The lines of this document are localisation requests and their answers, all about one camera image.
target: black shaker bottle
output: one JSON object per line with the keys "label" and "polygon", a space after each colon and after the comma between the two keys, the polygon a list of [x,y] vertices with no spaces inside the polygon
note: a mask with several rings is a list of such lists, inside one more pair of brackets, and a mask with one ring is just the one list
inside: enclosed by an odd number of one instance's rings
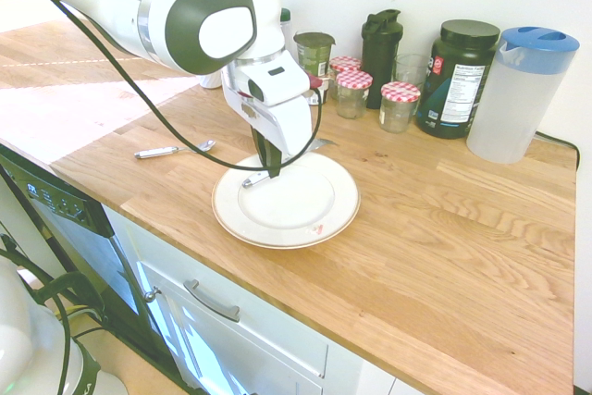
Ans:
{"label": "black shaker bottle", "polygon": [[397,22],[400,11],[387,9],[371,14],[362,26],[362,67],[361,70],[372,76],[373,82],[368,94],[366,108],[380,108],[382,94],[380,89],[392,79],[393,64],[397,47],[403,36],[403,26]]}

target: glass jar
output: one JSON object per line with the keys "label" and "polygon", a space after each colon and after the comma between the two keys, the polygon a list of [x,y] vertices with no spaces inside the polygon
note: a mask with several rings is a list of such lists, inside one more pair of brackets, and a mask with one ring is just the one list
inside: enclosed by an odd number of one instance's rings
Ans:
{"label": "glass jar", "polygon": [[339,56],[329,61],[329,97],[337,99],[337,76],[345,71],[359,71],[362,61],[355,57]]}
{"label": "glass jar", "polygon": [[344,71],[337,76],[337,114],[346,119],[362,117],[372,76],[363,71]]}
{"label": "glass jar", "polygon": [[[318,92],[321,95],[321,99],[323,101],[323,104],[325,104],[327,102],[327,92],[328,92],[328,88],[329,88],[329,76],[323,76],[323,77],[319,77],[318,79],[320,79],[323,83],[321,84],[320,87],[318,87]],[[305,92],[303,94],[303,96],[306,98],[306,102],[308,103],[308,105],[318,105],[319,102],[319,96],[318,94],[316,94],[316,92],[314,90],[309,90],[308,92]]]}
{"label": "glass jar", "polygon": [[380,128],[389,133],[403,133],[409,127],[417,107],[419,89],[406,82],[390,82],[380,90]]}

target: spoon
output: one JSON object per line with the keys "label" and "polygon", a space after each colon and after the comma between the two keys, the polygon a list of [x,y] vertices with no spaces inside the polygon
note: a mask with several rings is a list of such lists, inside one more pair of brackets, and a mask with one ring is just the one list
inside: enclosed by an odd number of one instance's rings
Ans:
{"label": "spoon", "polygon": [[[205,142],[198,144],[197,148],[199,148],[203,152],[208,152],[209,150],[212,149],[212,147],[214,147],[214,145],[216,145],[216,141],[214,141],[213,139],[210,139],[209,141],[205,141]],[[191,152],[193,151],[189,147],[164,147],[164,148],[153,148],[151,150],[142,150],[141,152],[135,153],[134,156],[136,156],[136,159],[146,159],[148,157],[157,157],[157,156],[164,156],[166,154],[174,154],[176,152],[181,152],[184,150],[189,150]]]}

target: protein powder container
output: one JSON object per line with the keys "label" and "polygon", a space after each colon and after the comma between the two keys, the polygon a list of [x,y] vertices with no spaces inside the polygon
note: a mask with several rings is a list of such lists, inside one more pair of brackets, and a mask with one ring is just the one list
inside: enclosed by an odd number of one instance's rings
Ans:
{"label": "protein powder container", "polygon": [[417,108],[421,130],[443,139],[468,134],[499,37],[500,29],[485,22],[448,20],[442,24]]}

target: white plate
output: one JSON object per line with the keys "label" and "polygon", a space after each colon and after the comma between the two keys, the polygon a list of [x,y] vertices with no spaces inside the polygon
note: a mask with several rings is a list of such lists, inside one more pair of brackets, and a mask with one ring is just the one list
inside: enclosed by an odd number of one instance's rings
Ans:
{"label": "white plate", "polygon": [[[240,162],[259,167],[259,156]],[[297,249],[328,240],[352,221],[360,194],[350,173],[321,154],[308,153],[277,178],[242,187],[251,171],[229,170],[212,195],[214,214],[232,235],[269,249]]]}

